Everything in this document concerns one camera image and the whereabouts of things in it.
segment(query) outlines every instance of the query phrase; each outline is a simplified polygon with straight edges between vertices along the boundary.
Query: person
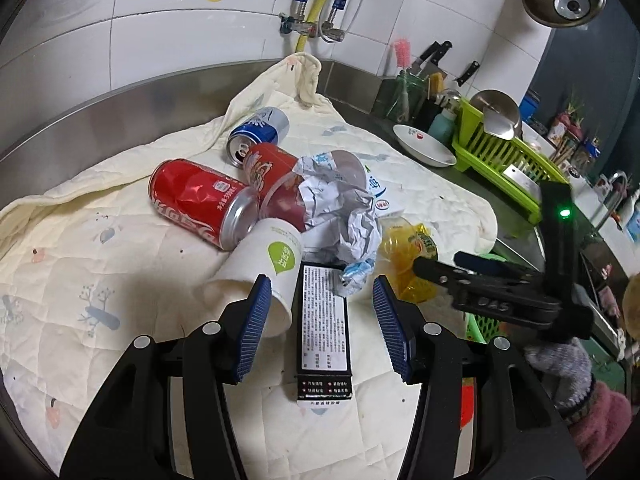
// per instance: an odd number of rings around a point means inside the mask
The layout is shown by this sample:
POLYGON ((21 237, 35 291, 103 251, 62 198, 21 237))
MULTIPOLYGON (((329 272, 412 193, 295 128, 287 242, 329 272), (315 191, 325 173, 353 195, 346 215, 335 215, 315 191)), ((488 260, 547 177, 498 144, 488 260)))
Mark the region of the person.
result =
POLYGON ((631 425, 631 403, 591 373, 591 360, 577 338, 567 344, 536 340, 524 347, 529 365, 574 438, 591 474, 631 425))

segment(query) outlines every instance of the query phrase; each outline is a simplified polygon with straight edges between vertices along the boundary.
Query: can lid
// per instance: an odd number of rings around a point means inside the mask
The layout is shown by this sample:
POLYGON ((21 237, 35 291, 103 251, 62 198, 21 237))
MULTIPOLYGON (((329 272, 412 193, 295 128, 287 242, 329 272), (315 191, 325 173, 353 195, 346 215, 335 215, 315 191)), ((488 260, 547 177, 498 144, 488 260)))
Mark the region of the can lid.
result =
POLYGON ((243 133, 234 134, 226 142, 226 154, 236 168, 242 168, 244 158, 251 147, 255 145, 256 142, 251 137, 243 133))
POLYGON ((251 187, 240 191, 226 211, 220 230, 220 248, 232 251, 258 221, 258 196, 251 187))

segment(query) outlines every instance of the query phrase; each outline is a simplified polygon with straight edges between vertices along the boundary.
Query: white paper cup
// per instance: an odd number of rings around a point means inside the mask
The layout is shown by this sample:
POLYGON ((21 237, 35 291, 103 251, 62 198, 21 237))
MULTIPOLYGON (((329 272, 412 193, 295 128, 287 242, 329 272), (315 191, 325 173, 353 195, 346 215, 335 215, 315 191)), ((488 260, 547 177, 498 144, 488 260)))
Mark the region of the white paper cup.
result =
POLYGON ((260 220, 202 287, 202 299, 217 314, 231 302, 244 300, 259 274, 271 280, 271 305, 262 335, 274 337, 291 326, 302 240, 300 232, 278 218, 260 220))

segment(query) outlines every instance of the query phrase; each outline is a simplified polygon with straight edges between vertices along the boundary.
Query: red coca-cola can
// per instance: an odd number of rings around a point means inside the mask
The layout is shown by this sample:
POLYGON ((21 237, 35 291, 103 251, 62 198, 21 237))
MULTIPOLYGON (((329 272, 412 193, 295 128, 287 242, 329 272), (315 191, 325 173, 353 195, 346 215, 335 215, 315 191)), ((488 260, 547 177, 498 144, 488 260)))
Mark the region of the red coca-cola can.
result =
POLYGON ((224 173, 177 158, 149 180, 156 210, 224 251, 232 251, 258 220, 257 193, 224 173))
POLYGON ((247 182, 262 202, 282 178, 293 170, 298 158, 275 144, 254 144, 246 154, 242 168, 247 182))

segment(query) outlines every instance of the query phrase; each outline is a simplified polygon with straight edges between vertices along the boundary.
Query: green dish rack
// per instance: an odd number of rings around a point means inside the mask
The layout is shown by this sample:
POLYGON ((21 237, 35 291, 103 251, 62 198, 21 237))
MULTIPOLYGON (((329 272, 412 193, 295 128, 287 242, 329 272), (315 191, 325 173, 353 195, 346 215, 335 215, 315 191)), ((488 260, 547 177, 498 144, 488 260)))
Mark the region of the green dish rack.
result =
POLYGON ((510 164, 516 167, 526 166, 527 175, 534 181, 551 180, 567 182, 558 167, 546 157, 532 150, 522 140, 498 139, 484 132, 483 114, 467 100, 462 100, 458 114, 458 132, 453 137, 453 149, 456 151, 455 168, 466 171, 473 168, 492 184, 513 198, 529 213, 529 222, 540 222, 540 205, 526 190, 502 172, 510 164))

